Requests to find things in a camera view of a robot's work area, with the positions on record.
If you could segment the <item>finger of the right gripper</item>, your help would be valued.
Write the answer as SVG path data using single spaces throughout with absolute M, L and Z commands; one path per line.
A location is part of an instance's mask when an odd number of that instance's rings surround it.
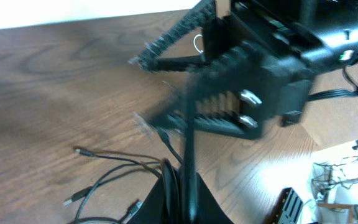
M 151 43 L 145 43 L 145 50 L 130 59 L 129 63 L 138 63 L 141 69 L 148 72 L 159 71 L 157 62 L 168 48 L 191 31 L 197 28 L 204 28 L 215 18 L 216 1 L 201 0 L 158 39 Z

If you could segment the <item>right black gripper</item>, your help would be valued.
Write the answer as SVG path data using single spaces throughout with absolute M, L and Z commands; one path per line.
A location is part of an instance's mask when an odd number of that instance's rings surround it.
M 200 56 L 142 62 L 151 72 L 189 72 L 190 85 L 141 115 L 158 132 L 183 131 L 193 97 L 194 129 L 258 139 L 264 122 L 299 122 L 315 77 L 334 64 L 330 6 L 323 1 L 235 1 L 203 27 Z

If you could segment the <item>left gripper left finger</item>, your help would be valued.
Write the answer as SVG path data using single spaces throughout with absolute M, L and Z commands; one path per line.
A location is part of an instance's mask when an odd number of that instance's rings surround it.
M 165 205 L 165 193 L 163 181 L 159 179 L 144 200 L 139 211 L 127 222 L 127 224 L 164 224 L 168 223 L 167 209 Z

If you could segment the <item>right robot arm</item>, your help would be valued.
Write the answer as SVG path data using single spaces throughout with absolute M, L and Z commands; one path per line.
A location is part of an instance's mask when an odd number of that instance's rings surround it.
M 257 139 L 276 116 L 298 123 L 307 102 L 358 96 L 310 92 L 318 75 L 358 64 L 358 1 L 231 1 L 223 18 L 201 1 L 135 60 L 194 73 L 198 103 L 234 96 L 233 112 L 197 112 L 197 130 Z

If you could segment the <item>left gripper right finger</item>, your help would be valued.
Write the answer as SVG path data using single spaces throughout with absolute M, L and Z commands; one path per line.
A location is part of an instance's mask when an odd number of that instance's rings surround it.
M 198 180 L 198 223 L 199 224 L 233 224 L 215 200 L 213 194 L 197 173 Z

